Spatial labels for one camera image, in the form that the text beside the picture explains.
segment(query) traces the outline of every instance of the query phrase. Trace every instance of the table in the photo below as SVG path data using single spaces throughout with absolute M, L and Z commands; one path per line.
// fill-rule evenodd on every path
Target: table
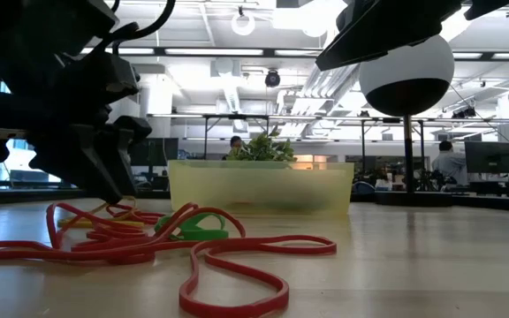
M 99 203 L 68 202 L 84 209 Z M 0 205 L 0 239 L 49 243 L 43 217 L 48 204 Z M 139 201 L 139 206 L 160 212 L 169 202 Z M 289 308 L 270 317 L 509 317 L 509 212 L 354 203 L 350 222 L 303 216 L 241 216 L 240 221 L 249 236 L 304 233 L 338 242 L 337 255 L 226 256 L 290 284 Z M 73 232 L 66 243 L 82 238 L 82 231 Z M 158 253 L 154 263 L 116 267 L 0 262 L 0 318 L 190 317 L 178 306 L 178 288 L 188 274 L 187 250 Z M 272 292 L 202 266 L 196 297 L 236 305 Z

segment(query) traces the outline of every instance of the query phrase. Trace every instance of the leafy plant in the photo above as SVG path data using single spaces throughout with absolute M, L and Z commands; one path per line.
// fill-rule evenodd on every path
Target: leafy plant
M 240 148 L 233 148 L 227 160 L 234 161 L 276 161 L 295 162 L 290 140 L 273 142 L 271 137 L 277 137 L 277 128 L 268 136 L 265 132 L 252 139 L 249 143 L 243 142 Z

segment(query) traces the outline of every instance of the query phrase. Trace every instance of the plastic container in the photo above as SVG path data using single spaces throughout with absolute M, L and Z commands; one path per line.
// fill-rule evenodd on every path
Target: plastic container
M 189 201 L 232 213 L 346 216 L 352 163 L 169 162 L 171 204 Z

